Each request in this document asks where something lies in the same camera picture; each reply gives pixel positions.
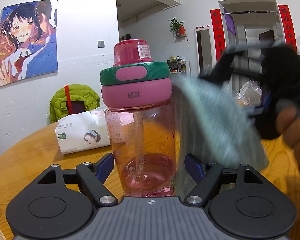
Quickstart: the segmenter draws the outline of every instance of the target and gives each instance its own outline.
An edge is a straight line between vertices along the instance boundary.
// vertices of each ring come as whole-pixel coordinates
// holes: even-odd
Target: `hand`
[[[285,143],[294,150],[300,170],[300,117],[295,120],[296,112],[294,107],[283,109],[276,119],[276,128],[280,134],[283,133]]]
[[[11,61],[8,60],[8,70],[7,70],[6,64],[3,60],[2,64],[0,65],[0,86],[10,84],[18,80],[19,73],[13,76],[11,73],[11,69],[12,69]]]

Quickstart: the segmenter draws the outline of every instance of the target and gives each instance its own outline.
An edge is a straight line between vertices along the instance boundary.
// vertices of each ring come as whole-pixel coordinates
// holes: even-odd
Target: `green leaves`
[[[172,20],[169,18],[170,20],[170,32],[173,32],[173,33],[177,33],[181,26],[185,23],[185,22],[179,22],[179,20],[176,20],[176,18],[174,17]]]

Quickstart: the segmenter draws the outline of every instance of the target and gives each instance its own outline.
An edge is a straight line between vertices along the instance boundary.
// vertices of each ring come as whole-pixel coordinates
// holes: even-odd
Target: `bottle lid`
[[[145,40],[126,40],[114,46],[114,67],[142,62],[153,62]]]
[[[101,70],[100,82],[103,86],[135,83],[170,76],[166,62],[134,63]]]

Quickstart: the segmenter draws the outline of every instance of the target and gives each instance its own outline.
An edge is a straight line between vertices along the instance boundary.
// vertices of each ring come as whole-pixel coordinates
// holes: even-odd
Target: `doorway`
[[[195,29],[196,44],[197,44],[197,62],[199,66],[199,73],[204,74],[212,68],[212,48],[211,48],[211,29]]]
[[[227,46],[233,43],[258,45],[263,41],[284,41],[276,0],[224,0],[219,3]],[[248,55],[260,58],[262,51],[249,49]],[[235,59],[234,66],[248,71],[262,71],[260,63],[244,58]],[[247,81],[246,77],[232,76],[233,93],[238,93]]]

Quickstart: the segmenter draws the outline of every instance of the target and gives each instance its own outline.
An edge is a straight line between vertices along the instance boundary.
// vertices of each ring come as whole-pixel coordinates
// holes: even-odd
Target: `pink water bottle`
[[[170,71],[153,62],[144,40],[114,47],[114,67],[100,74],[106,122],[127,196],[170,196],[176,172]]]

